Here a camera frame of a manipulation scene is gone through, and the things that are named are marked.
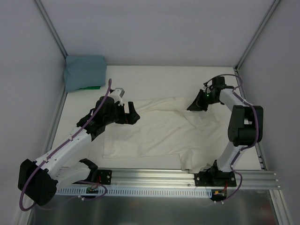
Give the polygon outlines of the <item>white t-shirt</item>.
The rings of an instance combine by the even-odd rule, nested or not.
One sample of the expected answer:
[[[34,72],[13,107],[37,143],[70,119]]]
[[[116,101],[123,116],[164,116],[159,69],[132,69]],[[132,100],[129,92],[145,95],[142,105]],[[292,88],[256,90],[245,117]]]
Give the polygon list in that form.
[[[213,105],[208,111],[187,110],[182,97],[134,102],[140,119],[134,125],[112,124],[104,133],[104,158],[179,155],[181,169],[198,173],[212,165],[228,144],[230,113]]]

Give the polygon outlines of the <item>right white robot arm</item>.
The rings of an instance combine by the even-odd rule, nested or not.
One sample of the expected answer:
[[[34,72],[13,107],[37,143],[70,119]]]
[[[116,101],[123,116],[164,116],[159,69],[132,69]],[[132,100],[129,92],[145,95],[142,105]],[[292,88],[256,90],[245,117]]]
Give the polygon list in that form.
[[[220,186],[234,174],[234,164],[242,154],[254,147],[263,137],[263,108],[252,105],[239,96],[233,87],[225,83],[227,75],[217,75],[205,82],[195,100],[187,108],[188,111],[207,111],[209,105],[220,103],[231,111],[227,130],[229,142],[222,155],[213,165],[202,173],[215,186]]]

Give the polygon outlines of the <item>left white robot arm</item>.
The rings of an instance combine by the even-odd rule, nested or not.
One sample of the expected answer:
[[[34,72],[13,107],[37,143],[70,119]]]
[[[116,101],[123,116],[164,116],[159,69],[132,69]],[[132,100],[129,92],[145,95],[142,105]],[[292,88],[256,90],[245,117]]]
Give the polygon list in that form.
[[[35,205],[44,206],[56,192],[76,182],[93,183],[98,177],[98,166],[87,158],[79,160],[74,166],[64,168],[64,164],[84,146],[101,135],[106,126],[116,124],[133,125],[140,116],[134,103],[128,103],[129,112],[124,104],[112,97],[101,97],[95,108],[81,118],[70,136],[58,147],[45,153],[34,161],[24,160],[20,165],[18,189],[21,191],[19,206],[23,206],[24,196],[33,200]]]

